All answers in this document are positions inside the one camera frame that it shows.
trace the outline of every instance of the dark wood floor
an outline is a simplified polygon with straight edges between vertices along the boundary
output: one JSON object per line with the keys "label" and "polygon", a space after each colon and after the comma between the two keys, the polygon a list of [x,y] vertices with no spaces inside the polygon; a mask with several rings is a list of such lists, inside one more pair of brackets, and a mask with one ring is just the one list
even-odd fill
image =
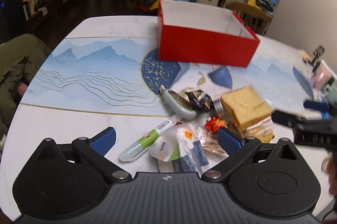
{"label": "dark wood floor", "polygon": [[53,50],[83,20],[95,16],[150,15],[139,10],[141,0],[72,0],[47,18],[35,30],[40,38]]}

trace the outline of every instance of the bread slice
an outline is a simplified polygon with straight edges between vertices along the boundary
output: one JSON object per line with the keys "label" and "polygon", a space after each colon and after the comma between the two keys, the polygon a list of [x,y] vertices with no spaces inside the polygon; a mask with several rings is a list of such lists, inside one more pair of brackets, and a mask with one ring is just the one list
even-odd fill
{"label": "bread slice", "polygon": [[225,93],[220,101],[222,107],[232,115],[241,132],[270,116],[273,111],[260,99],[252,86]]}

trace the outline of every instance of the metal bolt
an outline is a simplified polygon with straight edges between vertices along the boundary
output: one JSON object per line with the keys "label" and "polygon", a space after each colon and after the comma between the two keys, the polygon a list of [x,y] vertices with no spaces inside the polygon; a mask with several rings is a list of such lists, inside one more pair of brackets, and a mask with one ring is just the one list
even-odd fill
{"label": "metal bolt", "polygon": [[221,173],[217,170],[208,170],[205,173],[205,176],[211,179],[219,178],[221,176]]}
{"label": "metal bolt", "polygon": [[123,180],[129,176],[129,173],[126,171],[115,171],[112,173],[112,177],[115,179]]}

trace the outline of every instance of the wooden chair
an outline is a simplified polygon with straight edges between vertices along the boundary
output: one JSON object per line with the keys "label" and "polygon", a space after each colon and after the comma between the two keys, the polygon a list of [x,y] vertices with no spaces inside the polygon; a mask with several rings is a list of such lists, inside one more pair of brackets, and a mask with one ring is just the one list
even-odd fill
{"label": "wooden chair", "polygon": [[229,2],[227,9],[233,10],[255,33],[264,35],[270,17],[261,9],[236,1]]}

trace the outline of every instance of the small box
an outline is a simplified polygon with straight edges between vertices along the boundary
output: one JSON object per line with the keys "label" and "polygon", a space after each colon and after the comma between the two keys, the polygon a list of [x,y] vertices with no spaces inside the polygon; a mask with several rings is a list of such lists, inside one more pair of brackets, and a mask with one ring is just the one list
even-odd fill
{"label": "small box", "polygon": [[247,67],[259,38],[231,10],[161,0],[158,59]]}

